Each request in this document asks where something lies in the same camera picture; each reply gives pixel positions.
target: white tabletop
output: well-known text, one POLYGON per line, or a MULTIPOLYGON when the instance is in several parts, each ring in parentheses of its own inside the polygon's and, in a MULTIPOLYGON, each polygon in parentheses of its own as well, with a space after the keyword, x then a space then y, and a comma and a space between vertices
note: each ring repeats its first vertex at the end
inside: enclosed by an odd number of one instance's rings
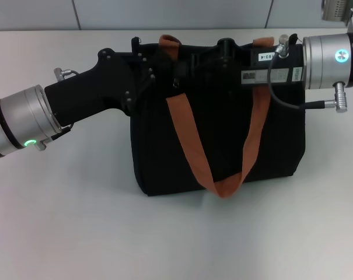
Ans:
MULTIPOLYGON (((345 30, 0 32, 0 98, 78 72, 105 47, 163 33, 184 44, 238 44, 345 30)), ((308 100, 334 91, 310 90, 308 100)), ((0 159, 0 279, 353 280, 353 89, 349 112, 309 111, 293 177, 149 198, 132 166, 130 119, 109 110, 38 152, 0 159)))

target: orange bag handle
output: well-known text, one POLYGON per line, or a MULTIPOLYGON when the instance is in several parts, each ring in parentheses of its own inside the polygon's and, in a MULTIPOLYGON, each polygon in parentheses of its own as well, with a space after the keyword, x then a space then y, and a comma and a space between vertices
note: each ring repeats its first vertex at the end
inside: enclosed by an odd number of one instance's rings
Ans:
MULTIPOLYGON (((170 35, 163 35, 159 40, 162 50, 173 60, 177 60, 180 44, 178 39, 170 35)), ((274 38, 257 39, 253 44, 256 47, 273 46, 274 38)), ((261 134, 271 101, 268 87, 257 86, 253 88, 253 108, 249 133, 243 147, 242 171, 215 183, 186 94, 168 97, 166 101, 177 137, 198 183, 220 197, 231 196, 241 187, 257 160, 261 134)))

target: bag handle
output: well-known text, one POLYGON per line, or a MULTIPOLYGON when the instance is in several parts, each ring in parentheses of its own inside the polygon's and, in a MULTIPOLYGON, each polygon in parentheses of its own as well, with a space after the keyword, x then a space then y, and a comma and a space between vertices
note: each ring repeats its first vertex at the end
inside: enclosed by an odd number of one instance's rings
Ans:
MULTIPOLYGON (((163 35, 159 40, 162 50, 173 60, 177 60, 180 44, 178 39, 170 35, 163 35)), ((274 38, 260 38, 253 42, 255 47, 269 47, 273 44, 274 38)), ((249 133, 243 147, 242 171, 215 183, 186 94, 168 97, 166 101, 184 155, 198 183, 220 197, 231 196, 241 187, 257 160, 261 134, 271 101, 268 87, 253 88, 253 108, 249 133)))

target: wall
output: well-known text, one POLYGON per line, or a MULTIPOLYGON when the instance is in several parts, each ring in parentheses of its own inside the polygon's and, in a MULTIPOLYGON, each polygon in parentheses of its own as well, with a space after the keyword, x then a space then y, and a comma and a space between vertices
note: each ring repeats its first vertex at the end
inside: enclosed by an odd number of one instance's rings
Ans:
POLYGON ((320 2, 0 0, 0 30, 343 27, 320 19, 320 2))

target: green led light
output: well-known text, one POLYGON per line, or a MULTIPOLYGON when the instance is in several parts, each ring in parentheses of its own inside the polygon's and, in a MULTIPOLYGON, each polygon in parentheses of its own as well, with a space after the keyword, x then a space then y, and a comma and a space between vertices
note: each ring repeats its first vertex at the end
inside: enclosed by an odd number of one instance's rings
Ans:
POLYGON ((36 140, 28 140, 26 143, 25 143, 25 147, 27 147, 29 144, 36 144, 36 140))

